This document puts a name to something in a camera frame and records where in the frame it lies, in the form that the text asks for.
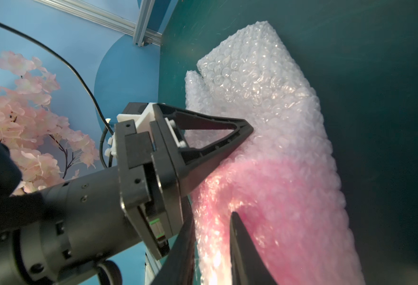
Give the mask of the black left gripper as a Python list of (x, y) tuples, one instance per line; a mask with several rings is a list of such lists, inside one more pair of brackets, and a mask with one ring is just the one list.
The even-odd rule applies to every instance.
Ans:
[(183, 196), (253, 134), (244, 119), (164, 103), (129, 103), (115, 125), (116, 245), (160, 259), (183, 225)]

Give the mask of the clear bubble wrap sheet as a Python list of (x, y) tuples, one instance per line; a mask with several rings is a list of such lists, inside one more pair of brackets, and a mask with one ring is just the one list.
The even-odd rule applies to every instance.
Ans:
[(231, 283), (237, 212), (279, 285), (364, 284), (319, 98), (274, 28), (238, 30), (197, 67), (186, 107), (254, 127), (192, 193), (201, 283)]

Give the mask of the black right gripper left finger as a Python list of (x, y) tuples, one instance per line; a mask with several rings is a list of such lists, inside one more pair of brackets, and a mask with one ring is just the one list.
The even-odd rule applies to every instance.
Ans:
[(184, 224), (152, 285), (192, 285), (195, 271), (195, 221), (192, 210), (184, 214)]

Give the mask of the pink plastic wine glass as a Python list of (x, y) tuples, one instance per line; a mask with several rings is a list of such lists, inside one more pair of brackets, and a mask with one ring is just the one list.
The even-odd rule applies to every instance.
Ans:
[(229, 224), (237, 212), (280, 285), (362, 285), (337, 172), (282, 160), (222, 164), (193, 192), (205, 285), (229, 285)]

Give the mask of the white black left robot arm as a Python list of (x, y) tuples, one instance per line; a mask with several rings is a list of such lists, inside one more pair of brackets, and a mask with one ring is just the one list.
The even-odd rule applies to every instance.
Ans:
[(131, 103), (112, 142), (114, 167), (23, 196), (0, 144), (0, 285), (77, 285), (122, 276), (112, 256), (144, 243), (192, 281), (194, 222), (188, 195), (252, 133), (244, 119), (160, 103)]

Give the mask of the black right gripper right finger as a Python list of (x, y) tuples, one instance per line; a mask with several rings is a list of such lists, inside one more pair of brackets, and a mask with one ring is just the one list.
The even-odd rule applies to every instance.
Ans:
[(233, 285), (276, 285), (237, 212), (230, 217), (230, 259)]

